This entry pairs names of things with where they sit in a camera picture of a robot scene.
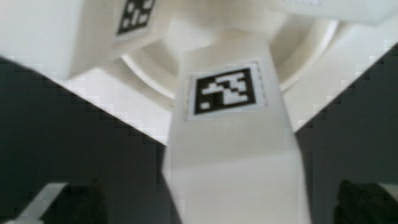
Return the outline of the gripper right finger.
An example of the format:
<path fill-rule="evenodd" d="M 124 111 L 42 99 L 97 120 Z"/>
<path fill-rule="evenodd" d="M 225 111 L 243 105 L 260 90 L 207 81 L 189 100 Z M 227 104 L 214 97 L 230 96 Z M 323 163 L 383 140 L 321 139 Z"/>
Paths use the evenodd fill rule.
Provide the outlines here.
<path fill-rule="evenodd" d="M 333 224 L 398 224 L 398 184 L 339 184 Z"/>

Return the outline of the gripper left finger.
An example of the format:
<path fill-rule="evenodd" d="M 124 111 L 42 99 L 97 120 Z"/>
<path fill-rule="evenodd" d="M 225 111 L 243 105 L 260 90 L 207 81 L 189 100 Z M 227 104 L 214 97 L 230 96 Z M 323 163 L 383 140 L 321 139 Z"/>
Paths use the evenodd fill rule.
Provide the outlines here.
<path fill-rule="evenodd" d="M 108 224 L 97 180 L 83 185 L 47 183 L 10 224 Z"/>

